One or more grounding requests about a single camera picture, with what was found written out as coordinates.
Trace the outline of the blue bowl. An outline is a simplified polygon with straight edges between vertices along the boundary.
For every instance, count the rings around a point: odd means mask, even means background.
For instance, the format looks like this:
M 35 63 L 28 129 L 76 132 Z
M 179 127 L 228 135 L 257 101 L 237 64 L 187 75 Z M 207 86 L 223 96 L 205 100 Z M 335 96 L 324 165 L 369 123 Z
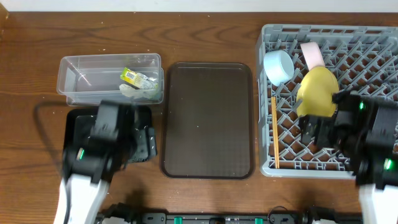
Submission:
M 294 75 L 294 65 L 289 54 L 276 50 L 265 54 L 263 67 L 267 78 L 274 86 L 290 81 Z

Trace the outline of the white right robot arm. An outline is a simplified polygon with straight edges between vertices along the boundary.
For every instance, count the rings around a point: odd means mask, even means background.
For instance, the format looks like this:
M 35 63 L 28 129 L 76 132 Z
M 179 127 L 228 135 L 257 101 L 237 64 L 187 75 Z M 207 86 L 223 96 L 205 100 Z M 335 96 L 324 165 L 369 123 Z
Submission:
M 341 91 L 330 117 L 300 117 L 302 142 L 332 147 L 349 159 L 364 223 L 397 223 L 397 103 Z

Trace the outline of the yellow plate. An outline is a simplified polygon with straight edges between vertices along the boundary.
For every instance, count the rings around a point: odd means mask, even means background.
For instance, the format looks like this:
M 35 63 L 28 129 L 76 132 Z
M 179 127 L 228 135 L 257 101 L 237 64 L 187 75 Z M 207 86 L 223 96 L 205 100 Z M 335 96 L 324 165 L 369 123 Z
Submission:
M 302 101 L 297 108 L 297 115 L 332 117 L 336 110 L 332 96 L 338 92 L 337 79 L 329 69 L 325 67 L 311 69 L 304 76 L 297 92 L 297 100 Z

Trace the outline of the yellow-labelled plastic wrapper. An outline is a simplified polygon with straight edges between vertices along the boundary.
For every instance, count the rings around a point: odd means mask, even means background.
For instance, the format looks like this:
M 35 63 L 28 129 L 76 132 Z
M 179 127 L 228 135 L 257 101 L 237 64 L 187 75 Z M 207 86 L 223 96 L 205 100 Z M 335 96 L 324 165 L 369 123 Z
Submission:
M 122 71 L 120 78 L 121 80 L 132 85 L 134 88 L 140 90 L 155 90 L 158 87 L 157 82 L 154 80 L 151 80 L 142 73 L 134 72 L 128 68 L 125 68 Z

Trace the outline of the white rice bowl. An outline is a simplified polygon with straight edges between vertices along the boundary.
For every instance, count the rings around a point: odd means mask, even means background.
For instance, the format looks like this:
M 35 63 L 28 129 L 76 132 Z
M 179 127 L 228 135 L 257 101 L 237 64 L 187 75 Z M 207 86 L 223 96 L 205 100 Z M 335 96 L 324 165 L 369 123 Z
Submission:
M 300 47 L 309 70 L 315 67 L 325 67 L 322 53 L 316 42 L 302 43 Z

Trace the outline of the clear plastic wrapper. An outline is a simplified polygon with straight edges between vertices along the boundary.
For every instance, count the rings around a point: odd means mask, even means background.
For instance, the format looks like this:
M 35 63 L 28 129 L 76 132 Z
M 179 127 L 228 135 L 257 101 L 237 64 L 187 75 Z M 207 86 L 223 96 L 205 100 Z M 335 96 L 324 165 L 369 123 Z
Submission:
M 119 90 L 124 96 L 126 96 L 128 98 L 146 98 L 146 99 L 151 99 L 158 93 L 158 90 L 135 89 L 132 86 L 127 85 L 127 84 L 121 84 L 119 86 Z

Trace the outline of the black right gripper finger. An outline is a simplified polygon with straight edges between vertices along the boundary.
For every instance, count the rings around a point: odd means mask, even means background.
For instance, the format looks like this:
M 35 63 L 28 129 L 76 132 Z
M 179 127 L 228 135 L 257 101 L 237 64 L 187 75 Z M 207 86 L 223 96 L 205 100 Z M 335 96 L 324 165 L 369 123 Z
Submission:
M 301 131 L 302 143 L 308 144 L 315 133 L 315 117 L 312 115 L 300 117 L 299 127 Z
M 329 147 L 330 120 L 328 118 L 319 118 L 315 128 L 314 143 L 317 147 Z

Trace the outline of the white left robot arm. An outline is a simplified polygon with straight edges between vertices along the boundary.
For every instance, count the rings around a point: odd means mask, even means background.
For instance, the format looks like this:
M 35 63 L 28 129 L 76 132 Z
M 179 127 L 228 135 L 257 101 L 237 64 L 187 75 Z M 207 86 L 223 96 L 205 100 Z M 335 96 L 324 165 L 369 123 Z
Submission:
M 152 111 L 117 101 L 67 114 L 55 223 L 94 223 L 115 173 L 157 155 Z

